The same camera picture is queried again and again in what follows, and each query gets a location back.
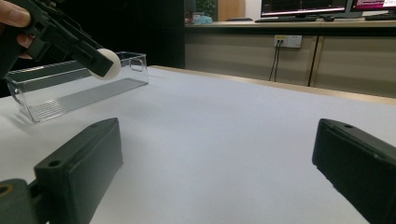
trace wall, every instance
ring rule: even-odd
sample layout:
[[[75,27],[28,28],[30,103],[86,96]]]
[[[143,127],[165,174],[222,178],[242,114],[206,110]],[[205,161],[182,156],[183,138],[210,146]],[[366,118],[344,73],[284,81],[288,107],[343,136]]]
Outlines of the wall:
[[[262,0],[246,0],[245,17],[249,17],[254,21],[260,18],[262,10]]]

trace black tool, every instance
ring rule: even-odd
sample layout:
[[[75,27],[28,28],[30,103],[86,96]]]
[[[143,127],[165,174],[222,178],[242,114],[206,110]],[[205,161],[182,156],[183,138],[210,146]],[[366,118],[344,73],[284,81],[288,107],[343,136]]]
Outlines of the black tool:
[[[96,122],[36,165],[31,184],[0,182],[0,222],[88,224],[121,166],[118,119]]]
[[[6,26],[0,35],[0,78],[7,75],[20,54],[26,51],[17,42],[17,35],[22,33],[35,37],[26,51],[34,60],[40,61],[47,53],[58,61],[63,61],[69,55],[95,74],[105,76],[113,62],[97,50],[102,46],[56,7],[63,1],[8,0],[29,11],[32,20],[24,28]]]
[[[396,147],[321,119],[312,161],[370,223],[396,223]]]

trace black handle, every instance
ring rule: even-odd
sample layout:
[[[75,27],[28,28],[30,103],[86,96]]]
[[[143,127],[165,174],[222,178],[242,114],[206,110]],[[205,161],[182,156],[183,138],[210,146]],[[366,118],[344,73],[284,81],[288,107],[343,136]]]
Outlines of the black handle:
[[[3,79],[14,66],[20,55],[26,51],[17,41],[21,28],[6,26],[0,35],[0,78]]]

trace wooden panel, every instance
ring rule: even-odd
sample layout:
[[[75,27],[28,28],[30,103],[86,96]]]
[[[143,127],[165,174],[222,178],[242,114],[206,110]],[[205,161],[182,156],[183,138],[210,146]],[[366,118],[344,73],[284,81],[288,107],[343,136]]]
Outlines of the wooden panel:
[[[186,69],[261,80],[273,71],[272,81],[306,86],[312,41],[304,36],[300,49],[282,48],[276,69],[273,35],[186,34]]]
[[[314,87],[396,97],[393,37],[325,36]]]
[[[245,0],[219,0],[219,21],[245,17]]]

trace electrical outlet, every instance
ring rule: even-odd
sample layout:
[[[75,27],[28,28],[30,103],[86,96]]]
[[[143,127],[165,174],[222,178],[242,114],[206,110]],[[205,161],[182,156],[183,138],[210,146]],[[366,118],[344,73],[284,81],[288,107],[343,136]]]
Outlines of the electrical outlet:
[[[279,46],[278,41],[282,41],[280,47],[298,49],[301,47],[302,35],[275,35],[274,47]]]
[[[275,35],[274,40],[274,47],[279,46],[278,41],[282,41],[280,47],[286,47],[288,43],[288,36],[287,35]]]
[[[301,35],[289,35],[286,48],[300,48],[303,37]]]

